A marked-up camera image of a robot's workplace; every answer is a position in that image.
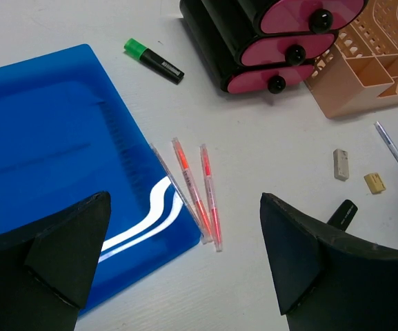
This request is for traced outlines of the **green cap black highlighter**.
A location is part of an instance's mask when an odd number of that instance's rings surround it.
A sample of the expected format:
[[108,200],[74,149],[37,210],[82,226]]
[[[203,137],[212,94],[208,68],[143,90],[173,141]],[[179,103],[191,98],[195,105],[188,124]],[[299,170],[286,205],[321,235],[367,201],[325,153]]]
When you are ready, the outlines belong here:
[[130,57],[176,85],[184,78],[184,72],[133,38],[123,48]]

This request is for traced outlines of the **peach plastic file organizer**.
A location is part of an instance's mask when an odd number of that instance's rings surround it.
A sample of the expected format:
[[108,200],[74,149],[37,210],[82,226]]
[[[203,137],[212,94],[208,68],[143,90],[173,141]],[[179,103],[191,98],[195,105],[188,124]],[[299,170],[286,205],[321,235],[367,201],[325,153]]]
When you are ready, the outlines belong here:
[[398,1],[369,1],[316,58],[306,86],[329,119],[398,106]]

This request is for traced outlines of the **blue plastic document case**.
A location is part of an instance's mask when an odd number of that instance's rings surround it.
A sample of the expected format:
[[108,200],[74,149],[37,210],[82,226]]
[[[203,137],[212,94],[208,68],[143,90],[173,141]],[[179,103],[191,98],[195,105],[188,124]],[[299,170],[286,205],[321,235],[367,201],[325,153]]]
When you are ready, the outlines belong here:
[[0,234],[100,191],[111,216],[87,310],[200,230],[90,46],[0,67]]

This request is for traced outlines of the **pink clear highlighter pen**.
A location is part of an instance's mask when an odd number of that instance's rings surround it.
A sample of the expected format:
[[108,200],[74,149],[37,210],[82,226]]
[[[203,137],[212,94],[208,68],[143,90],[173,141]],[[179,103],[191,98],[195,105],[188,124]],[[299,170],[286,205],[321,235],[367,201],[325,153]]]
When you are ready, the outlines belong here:
[[205,144],[200,146],[201,164],[203,169],[203,179],[206,187],[206,196],[208,200],[208,209],[212,223],[212,238],[215,243],[217,252],[223,251],[220,218],[217,208],[214,181],[212,178],[212,170],[210,166],[210,158],[208,149]]

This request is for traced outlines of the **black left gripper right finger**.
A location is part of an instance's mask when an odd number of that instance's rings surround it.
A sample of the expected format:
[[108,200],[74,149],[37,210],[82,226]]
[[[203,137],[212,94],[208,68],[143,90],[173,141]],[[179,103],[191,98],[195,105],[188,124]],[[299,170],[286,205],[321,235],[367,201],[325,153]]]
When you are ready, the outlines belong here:
[[273,194],[260,222],[291,330],[398,330],[398,250],[314,219]]

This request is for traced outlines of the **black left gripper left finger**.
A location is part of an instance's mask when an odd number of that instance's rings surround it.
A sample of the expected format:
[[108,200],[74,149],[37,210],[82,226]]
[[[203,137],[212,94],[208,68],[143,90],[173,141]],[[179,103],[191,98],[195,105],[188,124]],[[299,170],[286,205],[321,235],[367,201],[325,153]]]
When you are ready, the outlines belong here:
[[0,234],[0,330],[74,330],[110,215],[103,191]]

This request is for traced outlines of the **orange cap black highlighter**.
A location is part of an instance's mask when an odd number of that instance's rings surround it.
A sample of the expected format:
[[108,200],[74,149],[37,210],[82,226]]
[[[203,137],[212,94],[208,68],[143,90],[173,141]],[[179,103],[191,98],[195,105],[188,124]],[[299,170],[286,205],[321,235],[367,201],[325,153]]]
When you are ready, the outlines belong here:
[[336,229],[346,231],[357,211],[358,207],[351,200],[346,199],[329,218],[327,224]]

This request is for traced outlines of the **black pink drawer organizer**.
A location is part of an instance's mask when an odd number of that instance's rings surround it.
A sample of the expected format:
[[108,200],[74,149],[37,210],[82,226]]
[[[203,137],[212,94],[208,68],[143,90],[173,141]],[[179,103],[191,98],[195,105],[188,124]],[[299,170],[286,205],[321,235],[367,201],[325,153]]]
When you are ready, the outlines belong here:
[[179,9],[219,88],[279,94],[307,79],[315,59],[367,6],[364,0],[202,1]]

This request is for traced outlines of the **orange clear highlighter pen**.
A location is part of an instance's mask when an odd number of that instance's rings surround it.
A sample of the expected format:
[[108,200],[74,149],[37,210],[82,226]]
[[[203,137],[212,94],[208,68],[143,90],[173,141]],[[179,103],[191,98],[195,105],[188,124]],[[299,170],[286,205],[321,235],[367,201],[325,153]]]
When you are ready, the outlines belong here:
[[211,231],[211,227],[210,227],[210,221],[209,221],[208,215],[206,213],[206,210],[204,208],[203,200],[199,194],[197,185],[196,185],[194,177],[192,175],[192,171],[190,169],[188,160],[186,158],[186,155],[183,151],[183,148],[182,148],[178,138],[172,139],[172,146],[174,148],[177,160],[179,162],[179,166],[181,168],[183,177],[186,181],[186,186],[190,193],[190,197],[191,197],[193,205],[195,207],[195,211],[199,218],[199,224],[201,226],[201,229],[203,230],[203,232],[202,232],[203,237],[204,237],[206,243],[212,242],[212,231]]

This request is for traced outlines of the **small yellow eraser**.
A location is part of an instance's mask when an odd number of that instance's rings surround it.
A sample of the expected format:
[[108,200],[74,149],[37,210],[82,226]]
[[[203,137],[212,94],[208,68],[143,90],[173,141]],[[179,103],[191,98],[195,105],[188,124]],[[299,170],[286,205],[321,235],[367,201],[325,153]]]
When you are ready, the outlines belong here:
[[386,190],[386,186],[377,172],[365,175],[364,181],[372,194],[380,194]]

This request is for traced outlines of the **grey white eraser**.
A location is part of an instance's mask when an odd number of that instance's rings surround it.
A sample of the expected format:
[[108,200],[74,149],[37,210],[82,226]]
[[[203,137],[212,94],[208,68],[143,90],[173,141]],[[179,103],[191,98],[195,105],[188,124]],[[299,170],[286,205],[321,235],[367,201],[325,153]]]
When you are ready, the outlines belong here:
[[333,152],[334,178],[347,181],[349,179],[348,153],[337,148]]

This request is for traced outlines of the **clear pen with blue ink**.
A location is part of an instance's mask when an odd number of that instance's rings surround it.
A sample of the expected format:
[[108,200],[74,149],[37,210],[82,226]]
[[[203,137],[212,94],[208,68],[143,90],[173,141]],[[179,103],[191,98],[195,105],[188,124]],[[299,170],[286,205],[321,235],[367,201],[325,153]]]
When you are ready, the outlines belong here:
[[201,243],[204,244],[204,245],[207,244],[208,240],[205,237],[204,230],[202,228],[200,220],[199,220],[198,216],[195,214],[195,212],[193,211],[193,209],[192,209],[191,205],[189,204],[185,194],[181,191],[178,183],[176,182],[175,178],[173,177],[173,175],[172,175],[170,169],[168,168],[166,162],[163,160],[162,156],[159,154],[158,150],[155,148],[155,146],[152,143],[150,144],[150,148],[152,149],[152,151],[154,152],[154,154],[158,158],[160,164],[164,168],[166,174],[168,175],[168,178],[170,179],[172,185],[174,186],[177,194],[180,196],[183,204],[186,206],[186,208],[189,211],[191,217],[194,219],[195,223],[197,224],[198,228],[200,229],[200,232],[201,232]]

